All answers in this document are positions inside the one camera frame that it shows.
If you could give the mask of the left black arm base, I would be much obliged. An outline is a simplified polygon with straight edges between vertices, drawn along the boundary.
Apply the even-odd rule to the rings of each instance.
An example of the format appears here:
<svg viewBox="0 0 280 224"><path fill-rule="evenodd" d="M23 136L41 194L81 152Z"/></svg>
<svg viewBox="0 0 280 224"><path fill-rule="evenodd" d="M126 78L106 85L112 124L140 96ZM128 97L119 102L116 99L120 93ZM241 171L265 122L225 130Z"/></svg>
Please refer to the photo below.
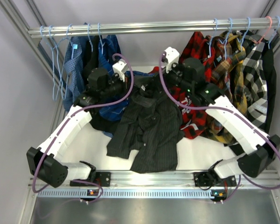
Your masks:
<svg viewBox="0 0 280 224"><path fill-rule="evenodd" d="M105 171L97 171L96 167L88 162L80 161L80 163L85 164L86 166L90 167L90 173L87 179L82 180L86 183L70 181L71 187L85 187L90 186L90 182L95 183L101 187L109 187L111 181L111 173Z"/></svg>

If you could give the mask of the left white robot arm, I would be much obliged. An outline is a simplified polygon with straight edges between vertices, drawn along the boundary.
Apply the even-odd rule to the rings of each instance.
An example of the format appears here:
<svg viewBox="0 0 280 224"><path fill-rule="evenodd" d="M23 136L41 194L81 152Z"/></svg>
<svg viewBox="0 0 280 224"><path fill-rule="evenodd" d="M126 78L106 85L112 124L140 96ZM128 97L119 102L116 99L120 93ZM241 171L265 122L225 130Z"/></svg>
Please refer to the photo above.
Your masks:
<svg viewBox="0 0 280 224"><path fill-rule="evenodd" d="M90 109L119 104L130 95L135 78L131 67L129 71L130 88L123 98L107 104L72 106L56 130L37 149L32 147L27 151L30 172L34 176L33 192L38 193L47 186L57 188L65 181L88 183L93 171L89 163L80 161L62 164L61 159L79 131L91 121Z"/></svg>

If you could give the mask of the light blue wire hanger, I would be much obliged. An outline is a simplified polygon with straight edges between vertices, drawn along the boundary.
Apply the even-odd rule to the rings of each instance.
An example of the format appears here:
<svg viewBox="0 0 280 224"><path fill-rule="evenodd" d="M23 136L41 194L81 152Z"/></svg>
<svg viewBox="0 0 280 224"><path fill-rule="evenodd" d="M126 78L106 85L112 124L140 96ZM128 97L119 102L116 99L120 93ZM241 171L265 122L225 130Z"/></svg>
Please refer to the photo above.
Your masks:
<svg viewBox="0 0 280 224"><path fill-rule="evenodd" d="M53 26L49 26L49 38L53 42L51 47L52 55L52 74L53 74L53 89L52 89L52 99L57 101L60 96L62 100L65 100L68 93L68 77L63 78L63 66L60 66L59 63L59 45L63 41L61 39L59 42L54 40L54 37L51 33Z"/></svg>

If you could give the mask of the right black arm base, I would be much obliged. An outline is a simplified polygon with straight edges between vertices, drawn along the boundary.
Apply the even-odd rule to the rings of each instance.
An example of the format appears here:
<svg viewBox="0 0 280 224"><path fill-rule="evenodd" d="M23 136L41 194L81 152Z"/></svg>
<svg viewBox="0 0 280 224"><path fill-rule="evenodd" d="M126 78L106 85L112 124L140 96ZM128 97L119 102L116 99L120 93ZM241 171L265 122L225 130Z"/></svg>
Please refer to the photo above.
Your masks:
<svg viewBox="0 0 280 224"><path fill-rule="evenodd" d="M221 179L209 172L194 172L194 183L201 189L210 189L211 187L236 187L237 181L235 176Z"/></svg>

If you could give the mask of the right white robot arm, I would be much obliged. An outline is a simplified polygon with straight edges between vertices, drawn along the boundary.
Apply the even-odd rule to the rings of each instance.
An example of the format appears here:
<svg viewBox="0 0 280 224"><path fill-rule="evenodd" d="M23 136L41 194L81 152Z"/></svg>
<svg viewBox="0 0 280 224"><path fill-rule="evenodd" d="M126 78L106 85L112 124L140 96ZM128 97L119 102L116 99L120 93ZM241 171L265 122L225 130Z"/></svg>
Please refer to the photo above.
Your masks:
<svg viewBox="0 0 280 224"><path fill-rule="evenodd" d="M160 81L167 96L182 108L204 110L230 132L243 150L238 156L217 161L209 171L221 179L233 175L256 178L275 157L280 157L280 137L269 136L259 130L232 105L221 89L198 79L198 74L203 74L203 64L198 59L191 58L188 67L178 65L177 61L176 57L170 58L165 55L159 59ZM175 100L167 89L165 78L178 87L185 87L187 94L198 106L187 106Z"/></svg>

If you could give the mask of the dark grey pinstripe shirt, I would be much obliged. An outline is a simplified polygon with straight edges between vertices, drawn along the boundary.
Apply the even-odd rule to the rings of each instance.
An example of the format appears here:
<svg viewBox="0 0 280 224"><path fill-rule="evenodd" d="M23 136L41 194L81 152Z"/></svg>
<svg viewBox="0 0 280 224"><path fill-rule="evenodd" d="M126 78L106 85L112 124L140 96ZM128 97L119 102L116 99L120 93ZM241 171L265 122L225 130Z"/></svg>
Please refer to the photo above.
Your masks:
<svg viewBox="0 0 280 224"><path fill-rule="evenodd" d="M175 170L182 114L161 87L159 77L136 81L121 120L107 145L107 156L128 159L137 150L130 170L154 173Z"/></svg>

